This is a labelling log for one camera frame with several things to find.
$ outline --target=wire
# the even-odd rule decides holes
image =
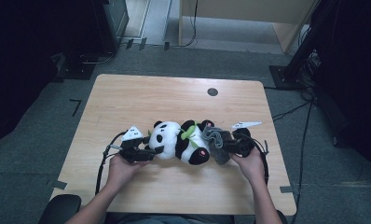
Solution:
[[[51,60],[53,63],[58,64],[58,62],[61,60],[61,53],[52,55]]]
[[[279,89],[279,88],[276,88],[276,87],[264,87],[265,90],[274,90],[274,91],[299,91],[299,90],[296,90],[296,89]]]
[[[316,49],[302,62],[301,72],[298,75],[298,81],[306,87],[315,86],[313,76],[316,74],[320,66],[319,55]]]
[[[278,115],[275,115],[275,116],[272,116],[272,118],[273,118],[273,122],[275,122],[276,120],[278,120],[278,119],[282,119],[282,118],[284,118],[286,115],[288,115],[288,114],[292,114],[292,113],[294,113],[297,109],[299,109],[299,108],[301,108],[302,106],[304,106],[304,105],[307,105],[307,104],[309,104],[311,102],[311,100],[310,101],[307,101],[306,103],[304,103],[304,104],[302,104],[302,105],[299,105],[299,106],[297,106],[296,108],[293,108],[293,109],[291,109],[291,110],[289,110],[289,111],[287,111],[287,112],[284,112],[284,113],[281,113],[281,114],[278,114]]]
[[[112,59],[114,56],[114,53],[111,53],[110,57],[104,61],[101,61],[101,62],[96,62],[96,63],[88,63],[88,62],[82,62],[82,63],[85,63],[85,64],[101,64],[101,63],[107,63],[108,61],[110,61],[110,59]]]
[[[99,193],[99,190],[101,190],[102,172],[103,172],[103,166],[106,164],[106,159],[111,157],[111,156],[116,155],[116,153],[108,155],[109,150],[111,148],[110,146],[113,145],[116,142],[116,140],[119,138],[119,136],[124,135],[125,133],[126,132],[122,132],[122,133],[117,134],[116,137],[114,137],[113,140],[110,142],[110,144],[107,145],[106,150],[103,152],[103,158],[102,158],[101,165],[99,166],[98,177],[96,178],[95,195],[97,195]]]
[[[309,33],[310,28],[311,28],[311,26],[308,27],[308,29],[304,32],[304,34],[302,34],[302,36],[301,36],[301,32],[299,32],[299,34],[298,34],[298,46],[301,46],[302,42],[304,42],[304,36]]]
[[[335,36],[335,30],[336,30],[336,26],[337,26],[337,14],[339,13],[339,9],[340,9],[340,4],[342,3],[342,0],[339,1],[339,3],[337,4],[337,13],[335,15],[335,20],[334,20],[334,26],[333,26],[333,33],[331,35],[331,44],[330,44],[330,48],[332,47],[333,43],[334,43],[334,36]]]
[[[307,129],[308,129],[308,126],[309,126],[310,111],[311,111],[311,108],[313,106],[313,101],[309,101],[308,103],[310,103],[310,107],[309,107],[309,111],[308,111],[308,116],[307,116],[307,121],[306,121],[306,124],[305,124],[304,133],[303,133],[303,136],[302,136],[301,159],[300,159],[300,162],[299,162],[299,182],[298,182],[298,191],[299,191],[299,194],[298,194],[298,197],[296,198],[296,202],[295,202],[296,213],[294,214],[293,220],[291,221],[292,224],[295,223],[296,216],[298,215],[299,201],[301,199],[302,178],[303,178],[303,174],[304,174],[304,148],[305,148],[305,139],[306,139],[306,135],[307,135]]]
[[[232,135],[240,135],[242,137],[245,137],[257,144],[254,144],[255,147],[257,147],[260,151],[262,151],[265,155],[267,155],[269,153],[269,150],[268,150],[268,143],[267,143],[267,140],[264,140],[264,143],[265,143],[265,147],[262,146],[262,144],[260,142],[258,142],[256,139],[253,139],[252,137],[250,136],[247,136],[246,134],[244,133],[232,133]]]
[[[196,24],[196,22],[197,22],[197,11],[198,11],[198,0],[195,3],[194,22],[192,22],[191,17],[190,17],[191,26],[194,29],[194,34],[192,35],[191,40],[188,42],[188,44],[186,44],[186,45],[180,45],[178,47],[181,47],[181,48],[188,47],[188,46],[190,46],[196,40],[196,38],[197,38],[197,24]]]

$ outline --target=black cable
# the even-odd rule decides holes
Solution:
[[[298,46],[300,46],[301,43],[304,41],[304,36],[305,36],[305,34],[307,34],[310,31],[310,29],[311,29],[311,26],[308,27],[308,29],[304,32],[304,34],[302,34],[302,36],[301,36],[301,32],[299,32],[299,34],[298,34]]]
[[[51,60],[53,63],[58,64],[58,62],[61,60],[61,54],[57,53],[51,56]]]
[[[307,105],[308,103],[310,103],[310,101],[307,101],[306,103],[304,103],[304,104],[302,104],[302,105],[299,105],[299,106],[297,106],[296,108],[293,108],[293,109],[291,109],[291,110],[289,110],[289,111],[287,111],[287,112],[284,112],[284,113],[281,113],[281,114],[278,114],[278,115],[273,116],[273,117],[272,117],[272,118],[273,118],[273,121],[276,121],[276,120],[278,120],[278,119],[282,119],[282,118],[284,118],[284,116],[286,116],[286,115],[288,115],[288,114],[291,114],[291,113],[294,113],[297,109],[301,108],[301,107],[304,106],[304,105]]]
[[[331,35],[331,43],[330,43],[330,48],[332,48],[332,45],[334,43],[334,36],[335,36],[335,30],[336,30],[336,27],[337,27],[337,14],[339,14],[339,9],[340,9],[340,4],[342,3],[342,0],[339,1],[339,3],[337,4],[337,12],[335,14],[335,19],[334,19],[334,25],[333,25],[333,33]]]
[[[311,101],[311,100],[313,100],[314,99],[314,94],[312,93],[312,89],[311,88],[308,88],[308,89],[305,89],[304,91],[302,91],[301,92],[301,97],[305,101]]]
[[[265,90],[274,90],[274,91],[299,91],[299,90],[291,90],[291,89],[279,89],[276,87],[264,87]]]
[[[114,53],[111,53],[110,56],[107,59],[103,60],[103,61],[93,62],[93,63],[82,61],[82,63],[84,63],[84,64],[101,64],[101,63],[107,63],[108,61],[110,61],[113,58],[113,56],[114,56]],[[85,57],[85,55],[84,54],[81,54],[80,55],[80,58],[82,59],[83,57]]]
[[[244,133],[233,133],[233,135],[240,135],[242,137],[245,137],[257,144],[255,144],[255,147],[257,147],[260,151],[262,151],[265,155],[267,155],[269,153],[269,150],[268,150],[268,143],[267,143],[267,140],[264,140],[264,143],[265,143],[265,147],[262,146],[262,144],[260,142],[258,142],[256,139],[253,139],[252,137],[250,136],[247,136],[246,134]]]
[[[160,44],[144,44],[145,46],[149,46],[149,47],[159,47],[159,48],[162,48],[164,45],[160,45]],[[182,49],[182,48],[185,48],[186,46],[182,46],[182,45],[171,45],[171,48],[179,48],[179,49]]]
[[[305,124],[304,133],[303,133],[303,136],[302,136],[301,158],[300,158],[300,162],[299,162],[299,182],[298,182],[298,192],[299,192],[299,194],[298,194],[298,197],[296,198],[296,202],[295,202],[296,213],[294,214],[293,220],[291,221],[292,224],[295,223],[295,219],[296,219],[296,216],[298,214],[299,201],[301,199],[302,178],[303,178],[303,174],[304,174],[305,139],[306,139],[306,135],[307,135],[307,129],[308,129],[308,126],[309,126],[310,111],[311,111],[311,108],[313,106],[313,101],[309,101],[308,103],[310,103],[310,107],[309,107],[309,111],[308,111],[308,116],[307,116],[307,121],[306,121],[306,124]]]
[[[96,179],[95,195],[97,195],[99,193],[99,190],[101,189],[102,172],[103,172],[103,166],[106,164],[106,159],[111,157],[111,156],[114,156],[116,154],[115,153],[115,154],[108,155],[109,150],[111,148],[110,146],[113,145],[116,142],[116,140],[119,138],[119,136],[121,136],[125,133],[126,132],[117,134],[116,137],[114,137],[113,140],[110,142],[110,144],[106,147],[106,150],[103,152],[102,162],[101,162],[101,165],[99,166],[98,177]]]
[[[186,44],[186,45],[180,45],[180,46],[178,46],[178,47],[181,47],[181,48],[188,47],[188,46],[190,46],[190,45],[194,42],[194,40],[197,38],[197,24],[196,24],[196,22],[197,22],[197,11],[198,11],[198,0],[197,0],[197,2],[195,3],[195,10],[194,10],[194,23],[191,21],[191,26],[192,26],[193,29],[194,29],[194,34],[192,35],[192,38],[191,38],[191,40],[188,42],[188,44]]]

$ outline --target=stuffed animal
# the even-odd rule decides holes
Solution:
[[[214,124],[209,120],[197,123],[191,119],[181,126],[175,147],[178,159],[191,165],[200,165],[210,158],[209,143],[202,138],[206,126],[213,127]]]
[[[150,134],[149,148],[163,147],[163,152],[157,154],[162,160],[173,158],[177,143],[177,135],[180,132],[180,124],[173,121],[157,121],[154,130]]]
[[[213,127],[214,124],[209,120],[202,123],[188,120],[180,126],[174,121],[159,120],[150,133],[148,148],[164,147],[163,152],[157,154],[162,160],[177,157],[192,165],[203,164],[210,158],[208,142],[201,137],[206,126]]]

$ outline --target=right hand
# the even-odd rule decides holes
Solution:
[[[129,163],[122,159],[120,155],[116,154],[110,160],[109,176],[107,178],[106,186],[119,191],[133,178],[137,170],[147,164],[148,161]]]
[[[264,164],[260,152],[256,148],[253,148],[250,155],[246,158],[242,158],[236,154],[230,154],[230,157],[239,165],[241,172],[251,184],[260,181],[265,183]]]

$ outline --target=plush toy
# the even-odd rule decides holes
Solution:
[[[157,121],[154,130],[150,134],[149,148],[164,147],[163,152],[157,154],[162,160],[173,158],[177,143],[177,135],[180,132],[180,124],[173,121]]]
[[[175,156],[178,159],[191,165],[199,165],[210,158],[209,144],[202,138],[202,131],[206,126],[213,127],[214,124],[209,120],[197,123],[191,119],[181,126],[175,147]]]
[[[210,158],[208,142],[202,138],[206,126],[213,127],[214,124],[209,120],[202,123],[188,120],[180,126],[173,121],[157,121],[150,133],[148,148],[163,147],[163,152],[157,154],[162,160],[175,156],[188,164],[203,164]]]

